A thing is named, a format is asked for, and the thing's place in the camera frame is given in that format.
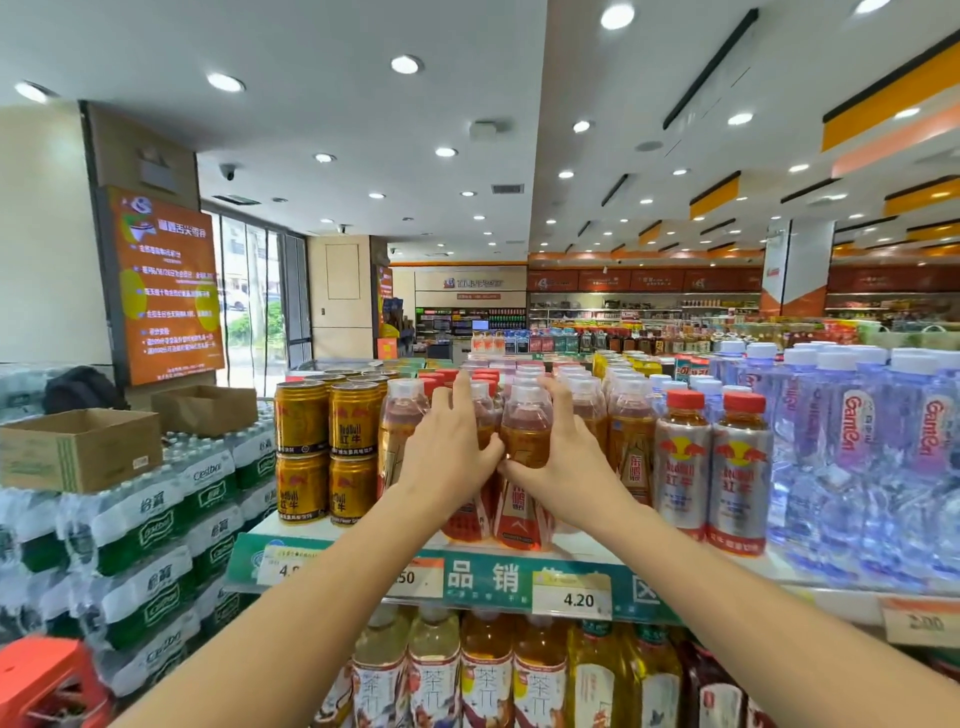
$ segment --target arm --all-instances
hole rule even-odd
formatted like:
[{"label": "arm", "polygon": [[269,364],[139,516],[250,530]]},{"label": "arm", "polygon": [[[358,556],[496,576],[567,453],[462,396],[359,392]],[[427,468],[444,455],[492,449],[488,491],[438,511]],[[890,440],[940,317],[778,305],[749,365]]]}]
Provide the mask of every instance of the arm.
[{"label": "arm", "polygon": [[302,728],[396,576],[503,455],[477,446],[469,378],[407,441],[403,471],[359,523],[273,587],[125,713],[118,728]]},{"label": "arm", "polygon": [[960,690],[948,680],[636,503],[573,417],[569,392],[545,386],[555,412],[549,463],[501,469],[642,576],[781,728],[956,724]]}]

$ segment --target ceiling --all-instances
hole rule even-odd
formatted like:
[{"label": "ceiling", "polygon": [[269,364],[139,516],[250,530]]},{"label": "ceiling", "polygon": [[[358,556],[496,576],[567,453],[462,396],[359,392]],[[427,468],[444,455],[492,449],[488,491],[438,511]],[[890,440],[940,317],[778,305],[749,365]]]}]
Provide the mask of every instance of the ceiling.
[{"label": "ceiling", "polygon": [[[954,130],[832,185],[829,194],[848,195],[842,201],[823,205],[824,191],[780,203],[829,177],[864,141],[960,102],[960,88],[945,91],[910,120],[819,151],[823,114],[957,30],[955,0],[892,0],[860,17],[853,0],[635,0],[634,22],[607,31],[599,18],[611,1],[234,0],[227,10],[186,0],[33,0],[14,16],[0,11],[0,106],[30,103],[12,90],[24,79],[111,104],[197,150],[205,198],[258,200],[244,211],[296,231],[336,234],[345,224],[382,235],[395,261],[525,260],[570,244],[638,250],[637,234],[657,220],[653,250],[760,248],[775,215],[828,216],[838,227],[854,224],[854,214],[880,218],[885,195],[960,167]],[[664,117],[753,7],[757,23],[665,131]],[[404,53],[422,60],[420,73],[390,68]],[[241,79],[246,92],[212,88],[211,71]],[[729,126],[741,111],[754,119]],[[581,119],[593,126],[575,134]],[[471,141],[470,124],[483,120],[498,134]],[[637,151],[644,142],[662,146]],[[459,154],[437,157],[443,146]],[[317,152],[337,159],[319,164]],[[222,163],[238,165],[235,181],[222,177]],[[787,171],[799,163],[810,167]],[[678,168],[689,172],[674,176]],[[575,176],[560,180],[564,169]],[[688,221],[690,199],[737,170],[748,199]],[[492,194],[491,185],[511,183],[524,193]],[[735,224],[701,234],[730,218]],[[837,241],[882,244],[954,218],[960,201]]]}]

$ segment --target orange poster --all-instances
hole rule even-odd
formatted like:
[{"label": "orange poster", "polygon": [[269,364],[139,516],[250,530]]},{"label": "orange poster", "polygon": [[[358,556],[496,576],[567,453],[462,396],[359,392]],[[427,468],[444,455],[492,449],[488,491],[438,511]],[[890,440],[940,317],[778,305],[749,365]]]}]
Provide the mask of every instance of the orange poster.
[{"label": "orange poster", "polygon": [[108,192],[131,384],[223,369],[209,215]]}]

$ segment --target cardboard box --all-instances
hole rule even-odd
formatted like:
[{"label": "cardboard box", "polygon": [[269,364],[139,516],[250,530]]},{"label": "cardboard box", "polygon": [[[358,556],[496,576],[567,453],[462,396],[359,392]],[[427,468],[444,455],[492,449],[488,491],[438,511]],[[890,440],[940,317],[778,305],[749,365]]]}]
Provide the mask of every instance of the cardboard box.
[{"label": "cardboard box", "polygon": [[77,409],[0,427],[0,483],[97,493],[163,464],[153,412]]},{"label": "cardboard box", "polygon": [[150,397],[164,431],[220,437],[256,422],[256,390],[198,385]]}]

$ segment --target hand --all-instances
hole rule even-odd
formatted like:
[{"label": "hand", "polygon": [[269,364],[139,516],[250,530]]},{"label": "hand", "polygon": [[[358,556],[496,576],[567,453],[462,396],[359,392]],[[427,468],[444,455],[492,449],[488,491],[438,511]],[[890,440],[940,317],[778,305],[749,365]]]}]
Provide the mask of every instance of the hand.
[{"label": "hand", "polygon": [[437,387],[430,411],[407,440],[400,482],[413,497],[423,498],[443,523],[480,492],[503,457],[494,433],[483,450],[477,444],[477,421],[470,398],[470,376],[457,375],[453,391]]},{"label": "hand", "polygon": [[536,469],[505,460],[499,470],[559,520],[583,531],[595,530],[611,503],[634,500],[613,474],[583,418],[573,414],[570,390],[546,377],[540,383],[553,397],[550,459]]}]

